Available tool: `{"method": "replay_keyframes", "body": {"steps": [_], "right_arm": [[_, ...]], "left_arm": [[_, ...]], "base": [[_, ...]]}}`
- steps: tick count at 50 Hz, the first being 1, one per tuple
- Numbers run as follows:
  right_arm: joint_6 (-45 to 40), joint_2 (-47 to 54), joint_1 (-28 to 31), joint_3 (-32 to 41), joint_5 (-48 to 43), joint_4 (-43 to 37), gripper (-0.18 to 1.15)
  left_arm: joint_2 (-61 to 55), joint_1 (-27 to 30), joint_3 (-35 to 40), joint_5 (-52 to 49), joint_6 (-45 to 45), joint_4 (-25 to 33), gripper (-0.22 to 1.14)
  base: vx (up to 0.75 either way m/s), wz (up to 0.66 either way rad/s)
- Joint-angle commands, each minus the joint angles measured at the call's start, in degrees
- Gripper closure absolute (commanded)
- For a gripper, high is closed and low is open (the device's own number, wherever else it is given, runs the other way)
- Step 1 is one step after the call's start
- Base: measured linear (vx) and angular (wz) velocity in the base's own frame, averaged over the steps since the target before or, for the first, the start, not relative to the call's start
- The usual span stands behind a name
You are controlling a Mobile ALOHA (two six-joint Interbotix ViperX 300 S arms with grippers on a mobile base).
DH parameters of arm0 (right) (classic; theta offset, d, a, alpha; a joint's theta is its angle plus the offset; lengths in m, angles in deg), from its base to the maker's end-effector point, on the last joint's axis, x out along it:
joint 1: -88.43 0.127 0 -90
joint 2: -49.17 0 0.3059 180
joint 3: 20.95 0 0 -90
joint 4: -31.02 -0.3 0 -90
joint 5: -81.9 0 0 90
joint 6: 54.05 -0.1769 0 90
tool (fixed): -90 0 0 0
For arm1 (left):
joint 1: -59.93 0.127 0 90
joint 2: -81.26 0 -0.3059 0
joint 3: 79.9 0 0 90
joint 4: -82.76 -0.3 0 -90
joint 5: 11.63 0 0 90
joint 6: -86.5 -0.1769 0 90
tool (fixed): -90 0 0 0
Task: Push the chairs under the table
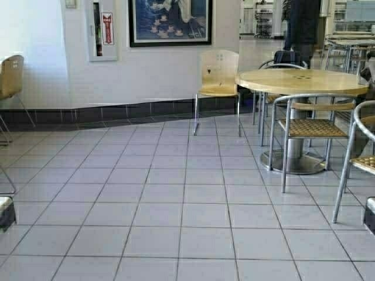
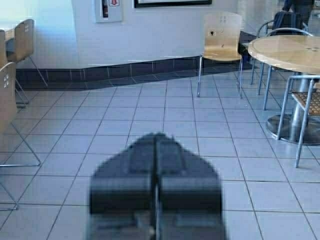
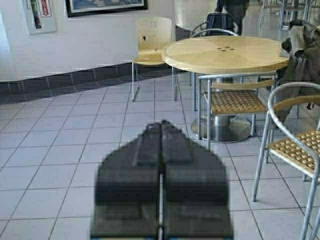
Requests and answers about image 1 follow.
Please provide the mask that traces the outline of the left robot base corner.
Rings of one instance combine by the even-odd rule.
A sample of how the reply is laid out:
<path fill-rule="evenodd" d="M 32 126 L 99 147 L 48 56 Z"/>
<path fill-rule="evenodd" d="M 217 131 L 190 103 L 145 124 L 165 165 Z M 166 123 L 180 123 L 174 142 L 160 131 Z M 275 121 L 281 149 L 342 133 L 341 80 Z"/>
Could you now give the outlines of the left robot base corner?
<path fill-rule="evenodd" d="M 12 197 L 1 196 L 0 219 L 2 232 L 6 232 L 13 223 L 16 223 L 16 211 Z"/>

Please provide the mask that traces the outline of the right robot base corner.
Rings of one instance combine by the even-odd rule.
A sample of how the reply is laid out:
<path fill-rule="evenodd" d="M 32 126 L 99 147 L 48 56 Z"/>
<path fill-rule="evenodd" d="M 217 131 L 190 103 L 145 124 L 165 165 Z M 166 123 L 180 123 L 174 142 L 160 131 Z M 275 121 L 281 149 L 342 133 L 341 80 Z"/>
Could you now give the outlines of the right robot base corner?
<path fill-rule="evenodd" d="M 363 224 L 369 229 L 369 231 L 375 233 L 375 206 L 374 197 L 369 197 L 366 200 L 366 206 L 364 211 Z"/>

